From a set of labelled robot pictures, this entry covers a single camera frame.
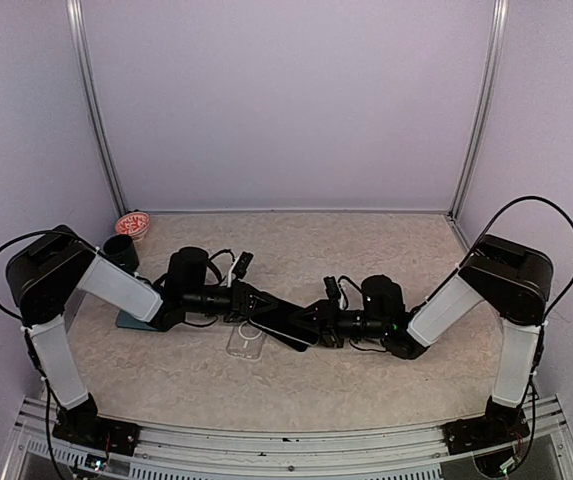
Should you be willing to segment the black phone with silver edge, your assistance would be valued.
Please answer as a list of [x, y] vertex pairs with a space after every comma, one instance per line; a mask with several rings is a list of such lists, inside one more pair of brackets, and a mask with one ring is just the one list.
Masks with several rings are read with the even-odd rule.
[[293, 335], [296, 337], [303, 337], [305, 334], [311, 334], [301, 328], [294, 326], [290, 322], [290, 315], [297, 310], [302, 309], [300, 306], [284, 301], [287, 306], [287, 313], [278, 315], [261, 315], [250, 318], [250, 321], [260, 329], [265, 330], [267, 333], [283, 333], [286, 335]]

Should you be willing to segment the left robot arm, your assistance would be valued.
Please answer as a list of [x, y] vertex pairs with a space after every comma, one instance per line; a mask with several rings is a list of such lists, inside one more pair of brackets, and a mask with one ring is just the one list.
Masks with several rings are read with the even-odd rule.
[[243, 279], [250, 254], [233, 261], [233, 278], [225, 281], [212, 254], [182, 247], [166, 271], [150, 280], [119, 252], [92, 246], [66, 225], [24, 239], [27, 246], [7, 261], [5, 280], [36, 367], [67, 414], [68, 430], [87, 445], [99, 443], [106, 424], [69, 345], [71, 304], [103, 303], [154, 332], [169, 331], [190, 314], [250, 320], [269, 330], [288, 310]]

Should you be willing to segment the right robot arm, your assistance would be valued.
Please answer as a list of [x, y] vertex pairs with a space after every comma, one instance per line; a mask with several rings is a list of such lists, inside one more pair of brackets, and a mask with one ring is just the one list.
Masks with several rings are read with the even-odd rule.
[[541, 349], [554, 267], [536, 249], [485, 234], [465, 259], [418, 306], [406, 309], [402, 289], [385, 275], [366, 278], [362, 306], [340, 306], [340, 289], [327, 278], [327, 296], [290, 314], [304, 341], [335, 348], [345, 340], [374, 340], [384, 352], [415, 360], [470, 312], [487, 310], [502, 335], [498, 370], [477, 433], [501, 442], [519, 421]]

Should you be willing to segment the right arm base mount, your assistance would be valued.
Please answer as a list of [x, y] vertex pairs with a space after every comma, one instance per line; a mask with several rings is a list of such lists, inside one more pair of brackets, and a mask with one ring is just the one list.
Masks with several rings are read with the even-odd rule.
[[441, 430], [450, 455], [486, 449], [530, 435], [524, 416], [511, 426], [502, 420], [488, 420], [485, 416], [459, 419], [445, 423]]

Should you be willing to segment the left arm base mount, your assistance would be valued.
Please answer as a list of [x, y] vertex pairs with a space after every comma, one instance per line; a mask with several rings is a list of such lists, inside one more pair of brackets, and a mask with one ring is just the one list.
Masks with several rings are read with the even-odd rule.
[[101, 450], [108, 454], [132, 457], [137, 447], [141, 427], [135, 423], [98, 417], [90, 433], [75, 432], [72, 427], [58, 421], [53, 427], [56, 439], [74, 445]]

